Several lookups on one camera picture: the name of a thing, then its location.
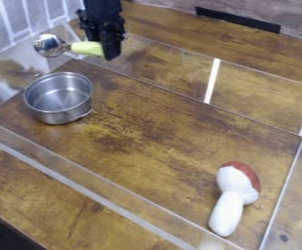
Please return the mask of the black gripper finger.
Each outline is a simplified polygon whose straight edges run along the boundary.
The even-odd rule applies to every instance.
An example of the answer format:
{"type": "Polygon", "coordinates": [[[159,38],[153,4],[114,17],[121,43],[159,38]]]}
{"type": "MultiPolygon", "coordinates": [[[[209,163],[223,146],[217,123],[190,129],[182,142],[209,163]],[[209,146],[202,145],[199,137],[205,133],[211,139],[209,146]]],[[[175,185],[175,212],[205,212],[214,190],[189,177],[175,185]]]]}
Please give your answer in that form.
{"type": "Polygon", "coordinates": [[[123,34],[122,28],[105,29],[99,32],[103,55],[109,61],[114,60],[122,53],[123,34]]]}
{"type": "Polygon", "coordinates": [[[89,38],[89,40],[91,42],[99,42],[101,38],[99,38],[99,32],[97,29],[87,29],[86,30],[86,36],[89,38]]]}

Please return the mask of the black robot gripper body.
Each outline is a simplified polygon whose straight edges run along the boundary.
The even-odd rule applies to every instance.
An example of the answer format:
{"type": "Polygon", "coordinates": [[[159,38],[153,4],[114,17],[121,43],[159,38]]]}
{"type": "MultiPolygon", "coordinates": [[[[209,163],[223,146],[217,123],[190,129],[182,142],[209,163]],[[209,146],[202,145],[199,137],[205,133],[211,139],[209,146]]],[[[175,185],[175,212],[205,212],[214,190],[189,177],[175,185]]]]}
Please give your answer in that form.
{"type": "Polygon", "coordinates": [[[83,3],[83,9],[77,11],[79,27],[83,31],[97,29],[101,32],[105,29],[114,28],[125,30],[125,19],[121,16],[121,0],[83,0],[83,3]]]}

